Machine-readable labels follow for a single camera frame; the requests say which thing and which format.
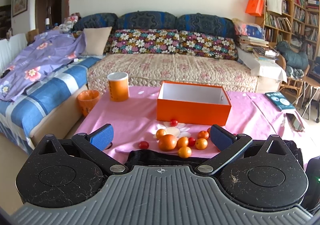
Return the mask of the small orange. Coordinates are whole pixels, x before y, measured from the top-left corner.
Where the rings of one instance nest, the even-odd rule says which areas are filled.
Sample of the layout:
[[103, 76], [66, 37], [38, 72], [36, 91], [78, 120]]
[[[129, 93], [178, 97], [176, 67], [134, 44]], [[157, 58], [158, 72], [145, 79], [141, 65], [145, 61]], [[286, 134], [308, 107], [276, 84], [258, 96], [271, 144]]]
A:
[[196, 140], [195, 148], [198, 150], [205, 150], [208, 146], [208, 140], [205, 138], [199, 138]]
[[188, 137], [181, 137], [177, 141], [177, 148], [180, 149], [182, 147], [186, 147], [189, 144], [189, 138]]
[[177, 152], [180, 158], [189, 158], [192, 155], [192, 150], [188, 146], [183, 146]]
[[161, 137], [165, 136], [167, 134], [167, 131], [165, 129], [159, 129], [156, 132], [156, 138], [160, 139]]

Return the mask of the reddish orange fruit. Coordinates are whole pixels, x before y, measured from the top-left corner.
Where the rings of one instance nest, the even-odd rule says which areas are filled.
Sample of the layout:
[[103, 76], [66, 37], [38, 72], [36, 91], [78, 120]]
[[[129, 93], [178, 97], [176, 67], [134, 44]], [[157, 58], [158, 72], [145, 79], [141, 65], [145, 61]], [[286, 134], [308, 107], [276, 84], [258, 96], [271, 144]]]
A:
[[210, 137], [208, 131], [200, 131], [198, 134], [197, 134], [197, 138], [198, 139], [206, 139], [208, 140]]

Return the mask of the pink floral tablecloth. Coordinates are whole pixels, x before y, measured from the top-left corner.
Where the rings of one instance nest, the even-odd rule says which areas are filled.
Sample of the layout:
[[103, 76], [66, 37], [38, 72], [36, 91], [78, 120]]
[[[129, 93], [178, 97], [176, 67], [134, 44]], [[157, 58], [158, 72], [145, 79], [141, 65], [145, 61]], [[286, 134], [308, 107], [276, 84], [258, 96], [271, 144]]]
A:
[[[130, 87], [130, 98], [124, 102], [112, 102], [105, 93], [77, 129], [78, 133], [91, 133], [105, 124], [114, 129], [114, 139], [109, 156], [125, 163], [131, 151], [138, 149], [141, 141], [149, 143], [149, 149], [158, 151], [155, 134], [170, 126], [156, 119], [159, 89], [155, 87]], [[279, 135], [292, 140], [301, 149], [304, 164], [313, 157], [312, 141], [307, 132], [294, 131], [285, 113], [277, 111], [263, 94], [229, 92], [232, 108], [225, 129], [231, 133], [244, 133], [254, 140], [265, 140], [269, 135]]]

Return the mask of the orange waste bin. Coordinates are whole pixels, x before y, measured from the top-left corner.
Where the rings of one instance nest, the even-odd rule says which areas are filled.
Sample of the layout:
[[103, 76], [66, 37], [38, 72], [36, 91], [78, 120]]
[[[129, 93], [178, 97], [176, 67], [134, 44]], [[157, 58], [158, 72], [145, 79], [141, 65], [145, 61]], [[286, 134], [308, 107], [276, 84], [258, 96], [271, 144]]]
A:
[[77, 102], [84, 117], [88, 116], [99, 100], [98, 90], [84, 90], [77, 96]]

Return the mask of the red cherry tomato left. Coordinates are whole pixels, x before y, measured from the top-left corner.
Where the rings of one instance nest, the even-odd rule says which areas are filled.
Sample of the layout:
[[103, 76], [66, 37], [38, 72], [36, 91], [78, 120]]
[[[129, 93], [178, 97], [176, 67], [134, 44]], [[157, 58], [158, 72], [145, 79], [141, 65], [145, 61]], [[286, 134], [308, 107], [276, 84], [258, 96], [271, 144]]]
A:
[[141, 150], [146, 150], [149, 148], [149, 143], [146, 141], [141, 141], [141, 142], [139, 142], [138, 147]]

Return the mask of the blue white striped bed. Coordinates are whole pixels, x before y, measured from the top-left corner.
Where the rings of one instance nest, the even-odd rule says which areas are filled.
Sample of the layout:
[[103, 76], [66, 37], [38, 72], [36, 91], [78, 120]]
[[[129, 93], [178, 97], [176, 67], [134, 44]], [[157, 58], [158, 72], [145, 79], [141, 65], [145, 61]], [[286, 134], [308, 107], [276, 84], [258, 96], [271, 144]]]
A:
[[32, 85], [16, 101], [1, 101], [1, 134], [27, 154], [46, 133], [64, 138], [82, 116], [76, 97], [87, 90], [88, 70], [99, 60], [81, 57]]

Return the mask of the red cherry tomato by box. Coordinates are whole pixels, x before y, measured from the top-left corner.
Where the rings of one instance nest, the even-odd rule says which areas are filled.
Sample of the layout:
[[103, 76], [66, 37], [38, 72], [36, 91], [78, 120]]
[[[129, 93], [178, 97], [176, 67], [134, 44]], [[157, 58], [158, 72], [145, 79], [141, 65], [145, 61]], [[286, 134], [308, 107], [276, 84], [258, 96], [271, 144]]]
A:
[[170, 121], [170, 125], [171, 125], [171, 127], [175, 127], [175, 126], [178, 125], [178, 121], [177, 121], [176, 119], [172, 119], [172, 120]]

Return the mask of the large orange fruit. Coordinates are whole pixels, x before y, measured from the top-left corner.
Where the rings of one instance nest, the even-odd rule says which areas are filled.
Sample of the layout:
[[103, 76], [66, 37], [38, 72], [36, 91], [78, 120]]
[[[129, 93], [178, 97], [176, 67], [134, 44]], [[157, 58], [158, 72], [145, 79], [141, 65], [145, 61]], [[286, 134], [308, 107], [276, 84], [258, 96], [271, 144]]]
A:
[[177, 138], [173, 135], [164, 135], [159, 139], [158, 148], [161, 151], [168, 152], [176, 148]]

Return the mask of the wooden chair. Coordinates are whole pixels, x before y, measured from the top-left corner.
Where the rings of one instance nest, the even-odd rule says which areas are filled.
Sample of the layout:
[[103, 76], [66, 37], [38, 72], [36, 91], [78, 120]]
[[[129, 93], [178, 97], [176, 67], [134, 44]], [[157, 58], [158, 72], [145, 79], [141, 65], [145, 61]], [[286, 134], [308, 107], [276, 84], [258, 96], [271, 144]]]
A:
[[304, 76], [300, 79], [287, 77], [287, 82], [282, 82], [278, 91], [285, 97], [291, 99], [292, 105], [300, 105], [300, 110], [304, 109], [304, 114], [308, 115], [308, 120], [311, 118], [311, 106], [315, 101], [315, 97], [319, 92], [319, 82], [308, 76], [310, 66], [304, 71]]

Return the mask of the purple floral blanket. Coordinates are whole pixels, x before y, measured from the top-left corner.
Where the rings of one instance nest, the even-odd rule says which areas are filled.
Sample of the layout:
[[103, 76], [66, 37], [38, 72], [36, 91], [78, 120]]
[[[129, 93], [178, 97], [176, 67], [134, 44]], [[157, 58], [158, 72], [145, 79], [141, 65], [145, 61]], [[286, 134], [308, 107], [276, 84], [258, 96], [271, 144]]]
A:
[[79, 57], [85, 47], [84, 35], [51, 30], [35, 36], [1, 75], [1, 100], [15, 101], [26, 88]]

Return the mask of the beige pillow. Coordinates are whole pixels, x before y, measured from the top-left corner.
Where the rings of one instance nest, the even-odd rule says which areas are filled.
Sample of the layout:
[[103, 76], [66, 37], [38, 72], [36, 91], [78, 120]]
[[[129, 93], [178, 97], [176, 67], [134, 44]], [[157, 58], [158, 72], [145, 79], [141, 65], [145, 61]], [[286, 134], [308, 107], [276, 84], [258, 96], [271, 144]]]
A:
[[84, 29], [86, 47], [82, 55], [103, 55], [111, 31], [112, 27]]

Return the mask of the floral cushion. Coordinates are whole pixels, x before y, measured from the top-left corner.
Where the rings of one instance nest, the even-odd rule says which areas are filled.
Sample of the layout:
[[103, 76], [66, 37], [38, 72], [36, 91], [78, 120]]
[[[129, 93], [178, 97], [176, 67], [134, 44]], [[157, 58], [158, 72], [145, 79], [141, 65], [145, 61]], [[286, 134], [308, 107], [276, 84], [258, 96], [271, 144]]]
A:
[[175, 54], [179, 47], [178, 31], [169, 29], [116, 30], [107, 42], [112, 54]]
[[180, 54], [209, 57], [216, 60], [236, 61], [238, 59], [238, 52], [232, 38], [185, 30], [179, 31], [179, 36]]

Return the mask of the stack of books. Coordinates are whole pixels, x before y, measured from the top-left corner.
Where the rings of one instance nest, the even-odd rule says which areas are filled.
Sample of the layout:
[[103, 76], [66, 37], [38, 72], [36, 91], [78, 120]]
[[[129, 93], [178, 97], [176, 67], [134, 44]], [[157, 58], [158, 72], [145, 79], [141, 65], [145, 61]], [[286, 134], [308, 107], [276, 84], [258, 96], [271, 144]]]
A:
[[276, 62], [279, 53], [265, 40], [264, 29], [254, 23], [233, 18], [236, 41], [245, 52], [253, 54], [258, 60]]

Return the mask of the floral cushion left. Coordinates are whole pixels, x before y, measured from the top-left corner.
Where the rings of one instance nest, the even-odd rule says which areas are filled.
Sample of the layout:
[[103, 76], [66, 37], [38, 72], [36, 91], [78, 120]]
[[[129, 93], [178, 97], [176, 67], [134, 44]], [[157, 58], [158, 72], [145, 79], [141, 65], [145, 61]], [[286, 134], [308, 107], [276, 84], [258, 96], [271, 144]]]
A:
[[116, 30], [107, 42], [112, 54], [175, 54], [179, 47], [178, 31], [169, 29]]

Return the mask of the orange paper bag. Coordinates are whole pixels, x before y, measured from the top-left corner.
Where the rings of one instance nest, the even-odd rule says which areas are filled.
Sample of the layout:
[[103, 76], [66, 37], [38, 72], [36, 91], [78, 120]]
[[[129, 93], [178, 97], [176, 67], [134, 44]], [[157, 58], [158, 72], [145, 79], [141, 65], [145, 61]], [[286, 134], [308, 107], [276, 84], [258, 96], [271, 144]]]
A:
[[255, 16], [261, 17], [264, 9], [264, 0], [248, 0], [247, 7], [245, 13]]

